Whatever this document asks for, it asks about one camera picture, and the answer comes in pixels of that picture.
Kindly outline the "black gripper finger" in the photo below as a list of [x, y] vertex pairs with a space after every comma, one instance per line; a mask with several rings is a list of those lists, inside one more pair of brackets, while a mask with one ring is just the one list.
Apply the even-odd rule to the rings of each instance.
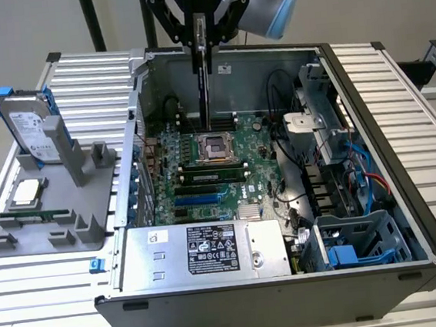
[[207, 44], [208, 73], [212, 73], [213, 48], [221, 42], [228, 42], [238, 34], [238, 23], [249, 5], [249, 0], [232, 2], [218, 22], [215, 22], [216, 9], [205, 13], [205, 35]]
[[146, 0], [146, 4], [160, 22], [162, 28], [168, 34], [168, 37], [174, 43], [181, 43], [186, 52], [191, 53], [193, 73], [197, 74], [198, 58], [195, 52], [195, 43], [193, 42], [193, 20], [191, 13], [191, 0], [175, 0], [175, 4], [184, 13], [184, 22], [180, 22], [175, 14], [172, 13], [166, 0]]

